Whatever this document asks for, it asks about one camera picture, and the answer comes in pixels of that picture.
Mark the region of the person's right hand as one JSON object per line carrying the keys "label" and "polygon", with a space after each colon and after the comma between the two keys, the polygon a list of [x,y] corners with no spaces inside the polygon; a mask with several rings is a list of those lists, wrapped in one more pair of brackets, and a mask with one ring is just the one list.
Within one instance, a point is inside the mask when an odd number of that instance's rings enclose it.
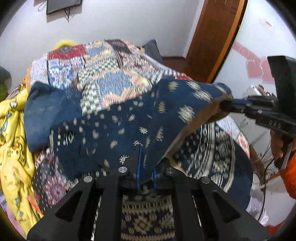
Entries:
{"label": "person's right hand", "polygon": [[275,160],[282,158],[284,153],[282,151],[283,148],[283,140],[282,134],[276,131],[270,131],[271,137],[271,151]]}

